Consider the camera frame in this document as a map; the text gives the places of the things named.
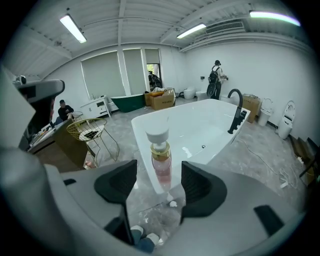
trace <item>green bathtub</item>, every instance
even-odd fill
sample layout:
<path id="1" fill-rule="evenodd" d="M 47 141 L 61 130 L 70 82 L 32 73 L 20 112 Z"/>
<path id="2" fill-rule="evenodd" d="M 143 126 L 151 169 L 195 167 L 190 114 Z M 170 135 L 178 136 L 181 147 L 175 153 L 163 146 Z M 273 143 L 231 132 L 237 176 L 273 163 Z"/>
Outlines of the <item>green bathtub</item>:
<path id="1" fill-rule="evenodd" d="M 145 104 L 145 96 L 143 94 L 135 94 L 130 96 L 119 96 L 110 98 L 121 112 L 130 112 L 143 108 Z"/>

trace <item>window blind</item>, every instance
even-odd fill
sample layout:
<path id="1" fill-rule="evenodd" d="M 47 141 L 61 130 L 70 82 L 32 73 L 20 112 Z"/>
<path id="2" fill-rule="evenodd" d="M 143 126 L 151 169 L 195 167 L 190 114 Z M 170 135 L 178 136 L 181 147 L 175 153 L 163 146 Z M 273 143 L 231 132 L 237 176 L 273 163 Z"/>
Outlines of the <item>window blind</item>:
<path id="1" fill-rule="evenodd" d="M 92 95 L 96 98 L 106 95 L 112 102 L 110 97 L 126 95 L 116 51 L 83 60 L 81 64 L 91 99 Z"/>
<path id="2" fill-rule="evenodd" d="M 124 50 L 123 56 L 131 94 L 143 94 L 146 91 L 146 82 L 142 65 L 141 50 Z"/>
<path id="3" fill-rule="evenodd" d="M 159 50 L 158 49 L 145 49 L 145 58 L 147 64 L 159 64 Z"/>

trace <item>seated man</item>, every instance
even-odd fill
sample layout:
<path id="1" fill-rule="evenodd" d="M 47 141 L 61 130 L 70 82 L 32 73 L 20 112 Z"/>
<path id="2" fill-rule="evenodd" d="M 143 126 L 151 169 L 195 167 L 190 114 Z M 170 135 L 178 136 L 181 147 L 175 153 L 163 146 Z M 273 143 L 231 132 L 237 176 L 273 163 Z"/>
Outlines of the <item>seated man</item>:
<path id="1" fill-rule="evenodd" d="M 65 101 L 62 99 L 60 100 L 60 108 L 58 110 L 59 117 L 63 120 L 66 121 L 67 119 L 72 118 L 72 112 L 74 109 L 70 107 L 69 105 L 66 105 Z"/>

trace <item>man with backpack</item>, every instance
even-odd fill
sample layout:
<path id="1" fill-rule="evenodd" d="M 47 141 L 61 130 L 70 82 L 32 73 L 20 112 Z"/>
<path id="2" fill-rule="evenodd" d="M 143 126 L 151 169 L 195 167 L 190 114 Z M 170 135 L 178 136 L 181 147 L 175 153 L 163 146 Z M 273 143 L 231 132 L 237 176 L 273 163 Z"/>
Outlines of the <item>man with backpack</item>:
<path id="1" fill-rule="evenodd" d="M 219 100 L 221 85 L 224 79 L 227 79 L 227 76 L 223 74 L 222 69 L 220 67 L 221 62 L 216 60 L 214 62 L 214 66 L 212 67 L 212 72 L 208 78 L 209 87 L 214 88 L 213 94 L 210 93 L 211 99 Z"/>

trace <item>smart toilet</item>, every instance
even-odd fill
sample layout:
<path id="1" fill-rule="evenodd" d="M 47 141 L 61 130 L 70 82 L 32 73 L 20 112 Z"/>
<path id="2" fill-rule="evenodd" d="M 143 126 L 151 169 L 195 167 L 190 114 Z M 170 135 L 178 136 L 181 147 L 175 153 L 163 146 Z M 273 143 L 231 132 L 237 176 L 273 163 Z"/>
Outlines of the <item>smart toilet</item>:
<path id="1" fill-rule="evenodd" d="M 292 130 L 292 124 L 296 116 L 295 103 L 290 100 L 283 112 L 282 119 L 279 122 L 277 133 L 281 139 L 286 139 Z"/>

